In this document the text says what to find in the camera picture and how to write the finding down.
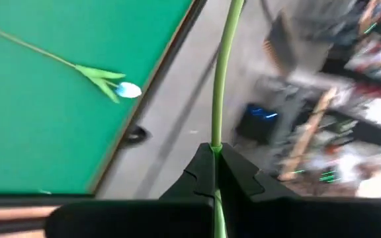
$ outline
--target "gray floor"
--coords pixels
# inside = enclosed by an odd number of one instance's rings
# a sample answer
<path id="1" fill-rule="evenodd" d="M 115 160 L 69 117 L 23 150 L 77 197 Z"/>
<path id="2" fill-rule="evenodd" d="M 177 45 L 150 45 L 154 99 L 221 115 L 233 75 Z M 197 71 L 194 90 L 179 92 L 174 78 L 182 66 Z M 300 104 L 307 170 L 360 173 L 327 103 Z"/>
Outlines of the gray floor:
<path id="1" fill-rule="evenodd" d="M 210 141 L 211 97 L 214 72 L 210 62 L 220 42 L 230 0 L 207 0 L 207 4 L 160 86 L 140 124 L 152 133 L 145 144 L 118 158 L 103 184 L 99 197 L 106 199 L 157 198 L 167 190 L 192 159 L 198 145 Z M 288 15 L 294 0 L 268 0 L 273 15 Z M 229 61 L 223 114 L 223 141 L 230 141 L 232 128 L 249 100 L 268 100 L 255 89 L 264 75 L 277 75 L 263 51 L 269 31 L 259 1 L 248 1 L 233 42 Z M 313 75 L 327 48 L 307 46 L 295 40 L 300 67 L 292 76 L 304 83 L 335 83 Z M 252 160 L 257 163 L 257 156 Z"/>

